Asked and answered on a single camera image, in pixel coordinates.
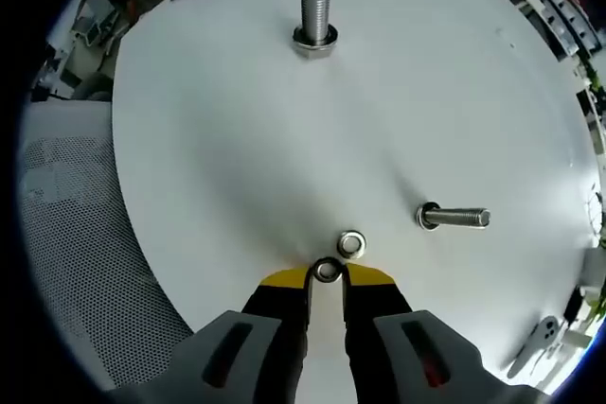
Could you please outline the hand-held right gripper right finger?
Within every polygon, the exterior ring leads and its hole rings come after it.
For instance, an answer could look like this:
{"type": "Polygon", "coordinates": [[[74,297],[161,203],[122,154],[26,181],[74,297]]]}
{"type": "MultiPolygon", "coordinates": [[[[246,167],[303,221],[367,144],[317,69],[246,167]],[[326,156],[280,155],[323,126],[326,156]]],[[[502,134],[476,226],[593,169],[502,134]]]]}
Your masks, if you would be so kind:
{"type": "Polygon", "coordinates": [[[507,385],[479,350],[427,310],[413,310],[394,279],[347,264],[345,348],[360,403],[545,403],[542,392],[507,385]]]}

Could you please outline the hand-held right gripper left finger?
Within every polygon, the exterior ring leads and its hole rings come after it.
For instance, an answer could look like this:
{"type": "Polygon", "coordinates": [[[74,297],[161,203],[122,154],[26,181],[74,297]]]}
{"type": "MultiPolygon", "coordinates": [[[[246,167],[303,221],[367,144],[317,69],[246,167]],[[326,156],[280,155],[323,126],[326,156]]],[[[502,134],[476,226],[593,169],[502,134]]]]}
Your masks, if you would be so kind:
{"type": "Polygon", "coordinates": [[[293,403],[307,355],[312,273],[275,272],[240,311],[178,343],[168,369],[109,392],[112,403],[293,403]]]}

